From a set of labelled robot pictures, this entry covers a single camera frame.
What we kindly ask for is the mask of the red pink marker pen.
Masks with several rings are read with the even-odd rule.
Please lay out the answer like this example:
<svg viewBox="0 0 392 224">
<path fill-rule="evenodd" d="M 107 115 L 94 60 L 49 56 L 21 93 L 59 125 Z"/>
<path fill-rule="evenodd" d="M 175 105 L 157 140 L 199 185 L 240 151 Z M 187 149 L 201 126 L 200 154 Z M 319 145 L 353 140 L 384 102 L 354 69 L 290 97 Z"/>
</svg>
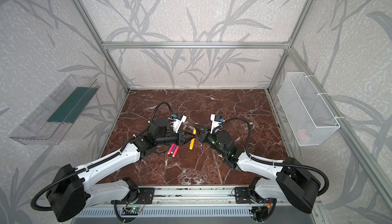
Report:
<svg viewBox="0 0 392 224">
<path fill-rule="evenodd" d="M 177 155 L 177 152 L 178 152 L 179 148 L 180 148 L 179 146 L 176 146 L 176 148 L 175 148 L 175 150 L 174 150 L 174 152 L 172 154 L 173 157 L 175 157 Z"/>
</svg>

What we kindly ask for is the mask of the orange marker pen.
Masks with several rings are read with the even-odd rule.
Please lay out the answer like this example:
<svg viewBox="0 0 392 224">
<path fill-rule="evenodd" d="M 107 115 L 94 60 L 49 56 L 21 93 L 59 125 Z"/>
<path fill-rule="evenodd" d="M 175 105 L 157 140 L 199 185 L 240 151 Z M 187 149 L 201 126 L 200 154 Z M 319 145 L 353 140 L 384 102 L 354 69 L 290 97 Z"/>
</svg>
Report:
<svg viewBox="0 0 392 224">
<path fill-rule="evenodd" d="M 195 143 L 195 139 L 196 139 L 196 135 L 197 135 L 197 130 L 193 129 L 193 138 L 190 141 L 190 145 L 189 145 L 189 149 L 192 150 L 194 148 L 194 143 Z"/>
</svg>

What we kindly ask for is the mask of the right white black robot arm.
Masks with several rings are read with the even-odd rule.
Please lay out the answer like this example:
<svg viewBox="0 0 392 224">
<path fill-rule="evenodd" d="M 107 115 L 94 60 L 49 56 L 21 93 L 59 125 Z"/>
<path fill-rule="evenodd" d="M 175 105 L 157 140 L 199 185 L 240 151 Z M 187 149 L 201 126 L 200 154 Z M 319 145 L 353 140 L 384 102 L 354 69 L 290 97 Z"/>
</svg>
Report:
<svg viewBox="0 0 392 224">
<path fill-rule="evenodd" d="M 258 176 L 249 186 L 249 195 L 255 202 L 267 198 L 287 200 L 298 210 L 310 214 L 316 198 L 329 188 L 329 179 L 324 172 L 303 165 L 295 158 L 272 160 L 247 154 L 235 145 L 227 131 L 213 134 L 201 125 L 196 125 L 195 129 L 199 142 L 216 150 L 227 167 Z"/>
</svg>

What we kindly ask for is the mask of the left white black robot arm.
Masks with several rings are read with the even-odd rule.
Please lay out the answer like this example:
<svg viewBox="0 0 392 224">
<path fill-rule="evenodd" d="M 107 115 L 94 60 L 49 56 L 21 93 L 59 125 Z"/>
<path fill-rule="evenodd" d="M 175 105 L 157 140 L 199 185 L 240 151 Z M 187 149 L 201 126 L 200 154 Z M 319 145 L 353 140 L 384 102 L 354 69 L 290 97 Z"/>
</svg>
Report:
<svg viewBox="0 0 392 224">
<path fill-rule="evenodd" d="M 195 135 L 181 130 L 182 121 L 152 120 L 149 126 L 123 146 L 78 167 L 63 166 L 51 184 L 39 191 L 30 206 L 36 211 L 52 211 L 58 222 L 65 222 L 83 209 L 110 201 L 123 201 L 136 195 L 138 188 L 130 180 L 101 184 L 112 173 L 153 154 L 159 145 L 183 146 Z"/>
</svg>

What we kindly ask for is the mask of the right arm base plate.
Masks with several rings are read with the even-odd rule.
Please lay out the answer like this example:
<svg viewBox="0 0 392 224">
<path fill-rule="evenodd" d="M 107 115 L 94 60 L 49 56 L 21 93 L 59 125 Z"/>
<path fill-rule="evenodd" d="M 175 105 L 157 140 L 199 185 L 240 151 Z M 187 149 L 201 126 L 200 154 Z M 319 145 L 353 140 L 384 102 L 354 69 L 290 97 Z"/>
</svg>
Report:
<svg viewBox="0 0 392 224">
<path fill-rule="evenodd" d="M 259 204 L 262 198 L 253 188 L 236 187 L 234 188 L 234 197 L 237 204 Z"/>
</svg>

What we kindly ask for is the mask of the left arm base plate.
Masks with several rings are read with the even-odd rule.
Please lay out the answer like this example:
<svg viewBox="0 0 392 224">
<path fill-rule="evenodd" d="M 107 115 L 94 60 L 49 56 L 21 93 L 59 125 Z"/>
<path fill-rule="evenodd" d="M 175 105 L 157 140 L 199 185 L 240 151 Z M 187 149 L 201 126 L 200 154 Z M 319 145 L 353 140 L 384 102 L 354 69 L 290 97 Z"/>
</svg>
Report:
<svg viewBox="0 0 392 224">
<path fill-rule="evenodd" d="M 155 188 L 153 187 L 142 187 L 142 188 L 133 188 L 131 189 L 128 194 L 125 196 L 124 199 L 120 201 L 116 201 L 118 205 L 124 204 L 152 204 L 154 198 Z"/>
</svg>

